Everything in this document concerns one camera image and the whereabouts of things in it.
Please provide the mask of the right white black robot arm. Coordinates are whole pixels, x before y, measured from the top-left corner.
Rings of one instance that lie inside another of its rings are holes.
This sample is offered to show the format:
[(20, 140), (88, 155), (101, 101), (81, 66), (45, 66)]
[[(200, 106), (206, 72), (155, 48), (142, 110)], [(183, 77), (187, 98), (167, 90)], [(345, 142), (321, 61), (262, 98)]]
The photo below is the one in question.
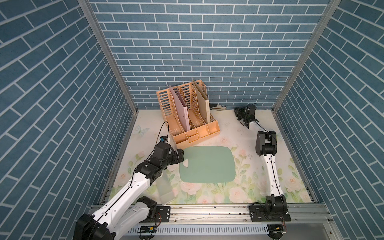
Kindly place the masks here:
[(267, 178), (266, 200), (264, 204), (253, 203), (249, 206), (251, 220), (253, 222), (285, 222), (291, 221), (288, 203), (281, 188), (277, 166), (276, 154), (278, 151), (277, 134), (268, 131), (261, 126), (256, 119), (256, 104), (234, 109), (237, 120), (248, 129), (252, 122), (256, 123), (261, 130), (256, 136), (256, 154), (264, 161), (265, 174)]

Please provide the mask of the beige folder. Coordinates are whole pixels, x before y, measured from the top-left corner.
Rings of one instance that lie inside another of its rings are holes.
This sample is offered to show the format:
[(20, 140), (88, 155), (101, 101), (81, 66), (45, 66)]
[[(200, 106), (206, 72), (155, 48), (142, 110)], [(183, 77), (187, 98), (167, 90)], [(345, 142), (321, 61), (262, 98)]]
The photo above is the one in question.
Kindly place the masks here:
[(193, 81), (193, 85), (196, 88), (200, 115), (205, 123), (209, 124), (211, 122), (211, 114), (208, 96), (204, 93), (203, 89), (198, 85), (196, 81)]

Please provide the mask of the green cutting board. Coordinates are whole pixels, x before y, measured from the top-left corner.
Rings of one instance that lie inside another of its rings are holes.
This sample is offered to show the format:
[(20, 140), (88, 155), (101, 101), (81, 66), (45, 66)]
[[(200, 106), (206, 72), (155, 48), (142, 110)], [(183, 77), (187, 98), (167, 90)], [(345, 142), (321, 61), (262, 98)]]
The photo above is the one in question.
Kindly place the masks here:
[(228, 183), (236, 177), (236, 166), (232, 151), (228, 147), (199, 146), (184, 149), (184, 160), (188, 168), (180, 164), (180, 178), (185, 183)]

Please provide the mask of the pink folder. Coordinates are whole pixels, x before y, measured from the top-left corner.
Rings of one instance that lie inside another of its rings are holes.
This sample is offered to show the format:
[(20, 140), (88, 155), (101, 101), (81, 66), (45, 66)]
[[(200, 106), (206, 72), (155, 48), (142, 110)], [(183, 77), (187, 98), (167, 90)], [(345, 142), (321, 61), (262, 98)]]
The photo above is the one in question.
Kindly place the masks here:
[(174, 99), (179, 121), (184, 131), (187, 132), (191, 129), (187, 105), (181, 95), (181, 91), (177, 87), (169, 87), (169, 89)]

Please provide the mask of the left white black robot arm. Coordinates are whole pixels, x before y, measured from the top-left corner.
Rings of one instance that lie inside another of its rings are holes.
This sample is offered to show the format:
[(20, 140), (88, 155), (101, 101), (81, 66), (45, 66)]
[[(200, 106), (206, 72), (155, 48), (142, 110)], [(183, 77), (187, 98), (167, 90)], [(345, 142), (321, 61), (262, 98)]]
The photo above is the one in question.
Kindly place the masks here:
[(75, 240), (119, 240), (144, 220), (153, 220), (157, 202), (143, 196), (170, 165), (184, 161), (184, 151), (167, 142), (155, 145), (152, 155), (134, 170), (131, 180), (93, 214), (83, 214), (76, 222)]

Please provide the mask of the aluminium front rail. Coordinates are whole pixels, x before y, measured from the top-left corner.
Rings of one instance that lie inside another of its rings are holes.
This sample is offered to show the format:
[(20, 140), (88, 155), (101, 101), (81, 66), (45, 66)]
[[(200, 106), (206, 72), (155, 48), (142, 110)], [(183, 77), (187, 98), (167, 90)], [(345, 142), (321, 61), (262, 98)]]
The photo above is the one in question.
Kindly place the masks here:
[[(205, 204), (205, 205), (169, 205), (170, 210), (156, 214), (155, 219), (162, 217), (161, 225), (170, 224), (281, 224), (282, 219), (271, 222), (264, 215), (256, 216), (258, 222), (253, 222), (254, 216), (250, 214), (250, 204)], [(325, 204), (288, 204), (291, 217), (288, 224), (330, 224), (333, 223)]]

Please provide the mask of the peach plastic file organizer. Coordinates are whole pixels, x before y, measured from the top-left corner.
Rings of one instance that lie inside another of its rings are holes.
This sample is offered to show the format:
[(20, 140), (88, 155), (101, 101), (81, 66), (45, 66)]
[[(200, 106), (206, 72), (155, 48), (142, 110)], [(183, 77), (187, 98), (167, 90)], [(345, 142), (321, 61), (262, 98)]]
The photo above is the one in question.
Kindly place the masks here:
[(219, 123), (210, 112), (207, 87), (201, 80), (157, 92), (163, 119), (179, 149), (219, 135)]

